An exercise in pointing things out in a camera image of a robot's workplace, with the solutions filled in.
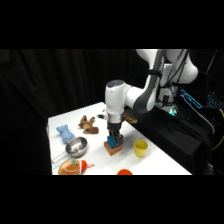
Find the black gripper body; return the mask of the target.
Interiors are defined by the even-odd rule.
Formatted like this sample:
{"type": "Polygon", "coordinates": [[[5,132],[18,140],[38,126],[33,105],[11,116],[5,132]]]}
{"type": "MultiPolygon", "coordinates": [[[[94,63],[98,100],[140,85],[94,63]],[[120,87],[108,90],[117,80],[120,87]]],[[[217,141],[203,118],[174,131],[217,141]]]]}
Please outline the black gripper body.
{"type": "Polygon", "coordinates": [[[118,133],[124,118],[122,115],[108,115],[107,129],[110,134],[118,133]]]}

